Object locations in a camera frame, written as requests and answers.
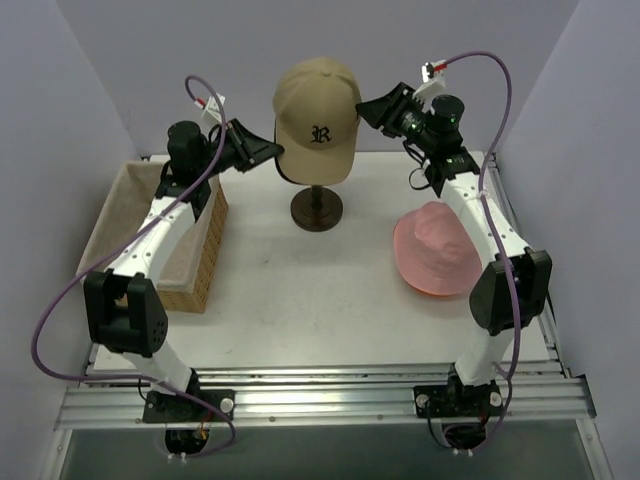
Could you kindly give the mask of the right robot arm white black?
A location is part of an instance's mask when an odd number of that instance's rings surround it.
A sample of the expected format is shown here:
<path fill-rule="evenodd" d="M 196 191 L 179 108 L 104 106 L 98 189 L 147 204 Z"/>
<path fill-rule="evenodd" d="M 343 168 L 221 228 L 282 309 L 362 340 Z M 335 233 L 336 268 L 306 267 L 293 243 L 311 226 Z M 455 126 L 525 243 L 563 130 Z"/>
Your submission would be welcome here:
<path fill-rule="evenodd" d="M 443 390 L 447 406 L 459 413 L 479 402 L 479 387 L 495 380 L 506 352 L 518 362 L 522 332 L 544 308 L 552 270 L 549 254 L 533 249 L 489 196 L 486 167 L 459 131 L 464 110 L 459 98 L 446 94 L 426 105 L 404 83 L 356 107 L 370 127 L 420 154 L 429 187 L 453 210 L 479 256 L 482 273 L 469 295 L 475 325 L 454 363 L 457 379 Z"/>

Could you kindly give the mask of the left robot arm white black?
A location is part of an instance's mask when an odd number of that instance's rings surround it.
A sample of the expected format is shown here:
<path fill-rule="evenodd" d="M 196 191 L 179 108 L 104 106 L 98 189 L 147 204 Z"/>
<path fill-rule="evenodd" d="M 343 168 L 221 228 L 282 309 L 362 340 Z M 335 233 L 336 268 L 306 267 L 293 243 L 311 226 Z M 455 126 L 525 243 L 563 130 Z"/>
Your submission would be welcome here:
<path fill-rule="evenodd" d="M 284 148 L 232 119 L 208 133 L 193 121 L 179 121 L 167 131 L 167 150 L 145 220 L 132 239 L 89 268 L 83 294 L 92 342 L 125 357 L 167 394 L 170 412 L 190 419 L 200 411 L 202 395 L 190 386 L 193 369 L 166 339 L 168 316 L 156 284 L 179 241 L 204 213 L 210 178 L 228 169 L 246 173 Z"/>

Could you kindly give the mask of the orange cap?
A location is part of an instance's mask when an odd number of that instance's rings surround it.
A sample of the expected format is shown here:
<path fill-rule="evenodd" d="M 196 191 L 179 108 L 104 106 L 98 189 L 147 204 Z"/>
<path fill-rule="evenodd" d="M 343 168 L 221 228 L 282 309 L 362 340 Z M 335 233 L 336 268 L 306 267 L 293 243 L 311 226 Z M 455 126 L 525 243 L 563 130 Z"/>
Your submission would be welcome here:
<path fill-rule="evenodd" d="M 429 292 L 424 289 L 420 289 L 411 285 L 409 285 L 409 288 L 420 295 L 424 295 L 424 296 L 427 296 L 430 298 L 436 298 L 436 299 L 452 299 L 452 298 L 465 297 L 465 296 L 468 296 L 470 292 L 470 290 L 467 289 L 467 290 L 454 292 L 454 293 L 434 293 L 434 292 Z"/>

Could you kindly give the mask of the beige cap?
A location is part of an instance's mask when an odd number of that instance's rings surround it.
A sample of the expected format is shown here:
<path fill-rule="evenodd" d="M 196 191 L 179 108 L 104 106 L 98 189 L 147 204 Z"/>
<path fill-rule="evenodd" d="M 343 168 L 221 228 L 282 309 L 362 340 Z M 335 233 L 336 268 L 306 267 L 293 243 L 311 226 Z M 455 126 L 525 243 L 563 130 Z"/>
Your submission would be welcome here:
<path fill-rule="evenodd" d="M 360 102 L 353 72 L 336 59 L 315 57 L 287 70 L 272 99 L 282 178 L 305 186 L 343 182 L 355 159 Z"/>

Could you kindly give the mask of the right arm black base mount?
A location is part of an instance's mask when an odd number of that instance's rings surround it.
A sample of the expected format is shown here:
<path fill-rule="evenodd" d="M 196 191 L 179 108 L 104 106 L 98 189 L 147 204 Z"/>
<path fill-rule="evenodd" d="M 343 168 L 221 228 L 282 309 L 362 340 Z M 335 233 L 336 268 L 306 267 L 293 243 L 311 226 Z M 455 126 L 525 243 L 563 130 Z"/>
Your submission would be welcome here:
<path fill-rule="evenodd" d="M 446 383 L 413 387 L 416 415 L 426 419 L 493 418 L 504 411 L 504 400 L 494 380 L 480 386 L 463 385 L 456 375 Z"/>

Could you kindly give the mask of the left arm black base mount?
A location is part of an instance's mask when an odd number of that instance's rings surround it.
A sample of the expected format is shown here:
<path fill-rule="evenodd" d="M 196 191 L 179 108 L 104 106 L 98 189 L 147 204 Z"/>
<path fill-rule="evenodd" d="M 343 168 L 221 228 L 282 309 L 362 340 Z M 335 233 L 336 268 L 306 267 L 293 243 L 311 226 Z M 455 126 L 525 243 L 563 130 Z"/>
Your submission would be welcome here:
<path fill-rule="evenodd" d="M 236 391 L 232 389 L 202 390 L 199 398 L 217 408 L 230 420 L 233 419 Z M 145 424 L 182 424 L 200 422 L 223 422 L 219 414 L 214 414 L 200 403 L 186 399 L 184 396 L 160 393 L 150 390 L 146 394 L 146 402 L 142 414 Z"/>

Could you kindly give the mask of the pink cap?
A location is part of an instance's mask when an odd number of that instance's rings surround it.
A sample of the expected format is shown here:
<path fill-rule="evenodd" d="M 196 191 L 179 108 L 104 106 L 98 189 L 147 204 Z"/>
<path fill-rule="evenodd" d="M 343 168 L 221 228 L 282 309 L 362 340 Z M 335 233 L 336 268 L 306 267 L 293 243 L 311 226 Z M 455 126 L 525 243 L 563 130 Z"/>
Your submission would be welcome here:
<path fill-rule="evenodd" d="M 434 293 L 471 290 L 482 273 L 480 257 L 454 211 L 430 201 L 403 215 L 393 229 L 401 278 Z"/>

